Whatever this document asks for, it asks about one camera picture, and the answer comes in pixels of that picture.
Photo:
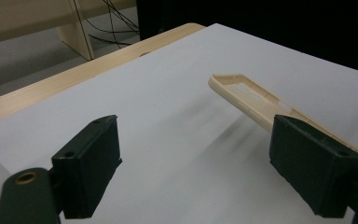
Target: wooden table edge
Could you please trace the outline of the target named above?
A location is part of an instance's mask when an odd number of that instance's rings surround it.
[[[159,35],[152,36],[124,49],[117,50],[77,67],[68,69],[55,76],[48,77],[29,86],[0,96],[0,119],[43,101],[58,92],[124,63],[130,62],[142,54],[160,49],[187,35],[196,33],[204,26],[187,23]]]

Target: cable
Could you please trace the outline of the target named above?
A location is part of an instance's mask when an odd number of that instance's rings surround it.
[[[112,31],[107,31],[107,30],[103,30],[101,28],[98,28],[96,27],[94,24],[92,24],[89,20],[86,20],[86,22],[89,23],[90,26],[94,27],[96,30],[99,30],[99,31],[102,31],[102,32],[105,32],[105,33],[113,33]],[[115,33],[134,33],[133,30],[130,30],[130,31],[115,31]]]
[[[124,21],[126,24],[127,24],[127,26],[130,28],[130,29],[132,29],[133,30],[133,32],[136,32],[137,34],[139,34],[139,31],[135,31],[133,28],[136,28],[136,29],[138,29],[139,30],[139,27],[135,24],[135,23],[133,23],[130,19],[128,19],[126,16],[124,16],[123,14],[121,14],[116,8],[115,8],[115,6],[113,5],[113,3],[110,1],[110,0],[103,0],[108,6],[109,6],[109,8],[112,8],[113,9],[113,14],[115,15],[115,16],[117,16],[119,19],[121,19],[122,21]]]
[[[112,35],[113,35],[113,38],[115,39],[115,42],[117,42],[116,35],[115,35],[115,29],[113,28],[112,14],[110,13],[110,6],[108,6],[107,8],[109,10],[109,18],[110,18],[110,26],[112,27]]]
[[[111,41],[111,40],[107,40],[107,39],[102,39],[102,38],[97,37],[95,35],[89,35],[89,37],[92,37],[92,38],[97,39],[99,41],[102,41],[102,42],[105,42],[105,43],[110,43],[110,44],[118,44],[118,45],[125,45],[125,46],[131,45],[129,43],[115,42],[115,41]]]

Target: screw hole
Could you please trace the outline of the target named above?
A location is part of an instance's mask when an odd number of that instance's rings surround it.
[[[16,184],[26,185],[36,180],[36,178],[37,178],[37,174],[35,172],[25,173],[17,177]]]

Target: white table surface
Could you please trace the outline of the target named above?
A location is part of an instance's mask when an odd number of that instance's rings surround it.
[[[270,134],[208,86],[245,74],[358,146],[358,71],[214,24],[0,120],[12,174],[115,114],[123,163],[94,216],[63,223],[351,223],[316,217],[269,164]]]

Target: floor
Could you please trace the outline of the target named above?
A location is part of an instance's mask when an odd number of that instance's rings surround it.
[[[125,21],[128,19],[138,25],[136,7],[119,12],[124,16]],[[117,14],[111,15],[112,23],[109,14],[85,21],[89,34],[115,41],[112,33],[100,31],[112,31],[111,24],[113,24],[116,42],[133,44],[140,41],[138,33],[133,32],[126,22]],[[103,42],[93,37],[90,41],[96,58],[127,46],[119,47],[117,44]],[[0,42],[0,96],[86,62],[85,58],[61,42],[55,28],[2,41]]]

